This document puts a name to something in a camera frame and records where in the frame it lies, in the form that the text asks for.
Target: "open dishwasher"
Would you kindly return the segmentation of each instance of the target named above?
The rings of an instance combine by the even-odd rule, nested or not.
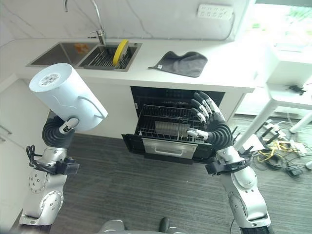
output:
[[[128,150],[146,158],[192,164],[207,163],[215,154],[202,139],[187,135],[189,128],[204,130],[191,111],[190,100],[198,90],[131,86],[138,122],[134,134],[123,134]],[[220,105],[223,92],[209,92]]]

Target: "window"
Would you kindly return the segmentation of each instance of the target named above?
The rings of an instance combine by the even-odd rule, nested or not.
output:
[[[309,5],[304,4],[304,1],[284,1],[294,5],[274,4],[281,2],[258,0],[254,5],[247,32],[265,37],[278,50],[312,50],[312,7],[307,7]]]

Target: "white cylinder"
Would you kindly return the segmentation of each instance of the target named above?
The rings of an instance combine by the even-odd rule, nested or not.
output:
[[[105,108],[70,64],[44,68],[32,78],[29,88],[62,120],[79,119],[77,131],[90,130],[107,117]]]

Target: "stainless steel sink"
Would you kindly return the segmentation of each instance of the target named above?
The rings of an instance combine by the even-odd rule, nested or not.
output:
[[[107,43],[105,46],[90,42],[59,42],[37,59],[29,63],[30,67],[46,67],[56,63],[68,63],[75,69],[98,69],[112,71],[128,71],[142,43],[129,43],[128,50],[113,65],[113,57],[118,43]]]
[[[65,62],[76,66],[96,45],[98,43],[94,42],[59,42],[29,65],[49,66]]]
[[[126,54],[120,58],[117,66],[113,65],[113,57],[118,47],[118,43],[98,45],[80,63],[79,67],[84,69],[114,70],[126,72],[138,53],[142,43],[129,43]]]

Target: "black robotic finger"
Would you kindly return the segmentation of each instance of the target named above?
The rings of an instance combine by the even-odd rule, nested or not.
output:
[[[198,108],[205,117],[208,117],[208,112],[201,103],[199,103],[195,99],[191,99],[191,104],[195,106],[196,108]]]
[[[194,98],[205,107],[208,114],[212,112],[206,100],[202,98],[199,93],[194,93]]]
[[[201,113],[201,112],[199,112],[197,109],[195,109],[194,107],[191,109],[192,110],[192,112],[197,116],[197,118],[200,120],[200,122],[205,126],[205,125],[207,125],[207,123],[206,123],[206,118],[205,118],[205,116]]]
[[[215,104],[215,102],[204,92],[200,92],[199,93],[201,95],[202,98],[204,98],[206,100],[206,102],[208,103],[213,116],[220,116],[220,120],[225,120],[223,117],[223,114],[221,113],[219,107]]]

